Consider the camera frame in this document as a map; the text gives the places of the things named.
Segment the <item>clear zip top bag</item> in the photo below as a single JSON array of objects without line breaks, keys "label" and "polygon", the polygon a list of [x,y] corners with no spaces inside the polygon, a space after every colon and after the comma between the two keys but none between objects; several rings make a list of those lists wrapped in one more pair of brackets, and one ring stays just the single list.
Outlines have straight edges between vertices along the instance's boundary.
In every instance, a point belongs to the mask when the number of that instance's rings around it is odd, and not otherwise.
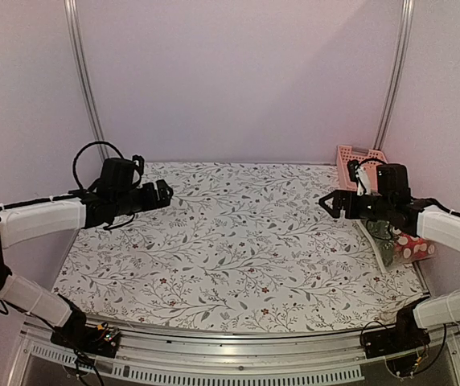
[{"label": "clear zip top bag", "polygon": [[371,243],[382,273],[436,255],[436,245],[433,242],[410,236],[387,221],[359,220],[357,225]]}]

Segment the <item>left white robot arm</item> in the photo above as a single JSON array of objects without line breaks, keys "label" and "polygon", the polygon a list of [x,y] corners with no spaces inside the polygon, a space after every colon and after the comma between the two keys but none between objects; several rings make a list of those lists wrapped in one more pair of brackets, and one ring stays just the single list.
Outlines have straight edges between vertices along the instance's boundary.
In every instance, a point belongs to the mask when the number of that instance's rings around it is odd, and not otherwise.
[{"label": "left white robot arm", "polygon": [[118,217],[168,207],[172,197],[172,188],[158,180],[110,199],[92,192],[78,192],[18,206],[0,206],[0,300],[61,328],[62,337],[75,349],[86,348],[92,342],[92,332],[84,325],[84,313],[68,300],[12,273],[4,261],[5,250],[62,231],[99,226],[113,230],[118,226],[115,222]]}]

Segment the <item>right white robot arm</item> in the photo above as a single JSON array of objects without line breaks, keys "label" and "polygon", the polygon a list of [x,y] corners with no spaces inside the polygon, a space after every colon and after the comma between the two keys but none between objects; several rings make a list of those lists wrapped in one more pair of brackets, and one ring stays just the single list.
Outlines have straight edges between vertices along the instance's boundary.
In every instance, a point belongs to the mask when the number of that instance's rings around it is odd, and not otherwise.
[{"label": "right white robot arm", "polygon": [[[398,199],[395,195],[358,195],[335,190],[318,200],[333,218],[383,220],[410,236],[442,244],[460,253],[460,216],[442,210],[433,199]],[[418,340],[420,330],[460,323],[460,290],[429,298],[412,309],[412,320],[393,327],[388,343],[397,351],[406,350]]]}]

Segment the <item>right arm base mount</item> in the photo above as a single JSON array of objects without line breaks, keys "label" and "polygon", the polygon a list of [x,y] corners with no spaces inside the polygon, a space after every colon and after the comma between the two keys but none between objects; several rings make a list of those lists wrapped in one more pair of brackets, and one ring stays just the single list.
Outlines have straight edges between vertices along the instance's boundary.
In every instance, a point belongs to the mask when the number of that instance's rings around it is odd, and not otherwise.
[{"label": "right arm base mount", "polygon": [[384,358],[386,367],[397,378],[415,376],[429,350],[429,333],[410,323],[385,326],[368,322],[359,334],[359,343],[367,359]]}]

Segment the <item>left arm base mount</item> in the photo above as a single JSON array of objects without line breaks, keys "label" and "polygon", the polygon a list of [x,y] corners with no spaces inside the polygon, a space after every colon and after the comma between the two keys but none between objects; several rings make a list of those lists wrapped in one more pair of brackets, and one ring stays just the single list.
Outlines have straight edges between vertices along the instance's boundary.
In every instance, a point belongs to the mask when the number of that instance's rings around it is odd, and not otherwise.
[{"label": "left arm base mount", "polygon": [[107,322],[88,326],[83,319],[67,321],[64,326],[55,327],[51,335],[55,345],[112,359],[116,357],[120,341],[118,327]]}]

